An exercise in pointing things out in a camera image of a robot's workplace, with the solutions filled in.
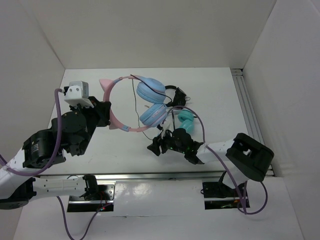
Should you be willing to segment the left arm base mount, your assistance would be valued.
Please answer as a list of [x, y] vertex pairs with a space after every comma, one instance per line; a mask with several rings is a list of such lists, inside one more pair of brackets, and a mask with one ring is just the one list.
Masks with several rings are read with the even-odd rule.
[[70, 196], [68, 199], [68, 213], [113, 212], [116, 182], [108, 179], [97, 179], [97, 193], [89, 196]]

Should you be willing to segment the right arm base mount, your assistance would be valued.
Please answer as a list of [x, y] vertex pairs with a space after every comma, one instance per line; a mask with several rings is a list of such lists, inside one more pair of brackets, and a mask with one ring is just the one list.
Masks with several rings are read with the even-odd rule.
[[200, 193], [204, 197], [205, 210], [236, 209], [241, 206], [237, 191], [217, 181], [203, 182]]

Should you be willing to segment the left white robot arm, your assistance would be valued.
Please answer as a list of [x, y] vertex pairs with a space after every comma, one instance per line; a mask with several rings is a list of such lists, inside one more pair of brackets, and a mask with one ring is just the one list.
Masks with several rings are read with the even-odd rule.
[[77, 196], [92, 200], [100, 192], [92, 174], [77, 178], [44, 179], [40, 173], [66, 161], [64, 153], [84, 155], [97, 127], [110, 125], [109, 101], [88, 98], [92, 107], [80, 104], [51, 120], [51, 127], [28, 138], [9, 162], [2, 161], [0, 171], [0, 208], [17, 209], [40, 198]]

